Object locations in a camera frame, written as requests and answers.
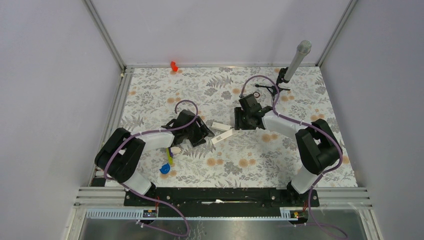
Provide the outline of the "white remote control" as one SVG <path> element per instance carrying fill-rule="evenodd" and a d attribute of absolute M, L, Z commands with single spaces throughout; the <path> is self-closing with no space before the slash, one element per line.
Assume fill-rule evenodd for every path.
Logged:
<path fill-rule="evenodd" d="M 229 131 L 232 126 L 230 125 L 226 125 L 226 124 L 222 124 L 222 123 L 218 123 L 218 122 L 213 122 L 211 125 L 211 128 L 214 130 L 218 130 L 218 131 Z"/>

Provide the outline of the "white remote battery cover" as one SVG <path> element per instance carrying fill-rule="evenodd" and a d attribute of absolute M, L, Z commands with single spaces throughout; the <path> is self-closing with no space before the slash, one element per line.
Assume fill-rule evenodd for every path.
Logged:
<path fill-rule="evenodd" d="M 223 141 L 223 140 L 225 140 L 225 139 L 233 136 L 235 134 L 235 132 L 236 131 L 233 128 L 232 129 L 229 129 L 229 130 L 221 133 L 220 135 L 212 138 L 211 139 L 211 142 L 212 142 L 213 145 L 216 145 L 217 143 L 219 143 L 219 142 L 221 142 L 221 141 Z"/>

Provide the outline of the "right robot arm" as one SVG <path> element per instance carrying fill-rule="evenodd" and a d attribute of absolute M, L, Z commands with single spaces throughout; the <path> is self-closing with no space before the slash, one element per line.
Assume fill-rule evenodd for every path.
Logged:
<path fill-rule="evenodd" d="M 253 94 L 239 99 L 234 108 L 236 130 L 263 129 L 276 132 L 296 141 L 302 167 L 290 181 L 287 201 L 293 206 L 301 205 L 306 192 L 316 184 L 325 170 L 343 156 L 339 143 L 323 119 L 305 123 L 276 112 L 273 106 L 262 107 Z"/>

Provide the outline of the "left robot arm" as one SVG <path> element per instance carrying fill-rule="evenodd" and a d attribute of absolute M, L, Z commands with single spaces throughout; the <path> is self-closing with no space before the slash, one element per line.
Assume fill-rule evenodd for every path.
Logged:
<path fill-rule="evenodd" d="M 185 140 L 197 147 L 214 136 L 199 116 L 182 110 L 177 118 L 158 130 L 137 135 L 123 127 L 117 128 L 97 153 L 94 164 L 119 184 L 135 191 L 136 199 L 148 206 L 154 202 L 155 192 L 151 189 L 154 184 L 137 172 L 142 153 L 175 147 Z"/>

